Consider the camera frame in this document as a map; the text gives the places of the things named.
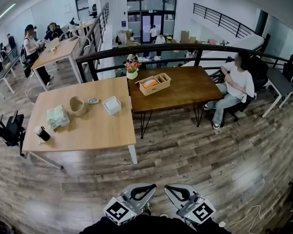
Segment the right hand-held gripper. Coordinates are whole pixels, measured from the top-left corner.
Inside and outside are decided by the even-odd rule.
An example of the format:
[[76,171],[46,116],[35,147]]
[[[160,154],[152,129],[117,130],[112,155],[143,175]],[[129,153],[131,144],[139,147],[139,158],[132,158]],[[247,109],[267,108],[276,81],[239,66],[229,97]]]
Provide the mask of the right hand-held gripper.
[[164,186],[172,204],[177,208],[176,214],[191,223],[203,224],[215,212],[208,199],[204,199],[198,191],[187,184],[168,184]]

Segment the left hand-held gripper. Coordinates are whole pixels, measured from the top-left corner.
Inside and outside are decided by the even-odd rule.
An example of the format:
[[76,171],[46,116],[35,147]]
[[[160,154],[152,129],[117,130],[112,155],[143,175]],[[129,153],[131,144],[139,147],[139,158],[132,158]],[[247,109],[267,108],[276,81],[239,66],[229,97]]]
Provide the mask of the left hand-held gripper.
[[143,212],[149,201],[149,194],[156,188],[155,184],[131,184],[118,197],[113,197],[104,207],[105,216],[121,226],[132,221]]

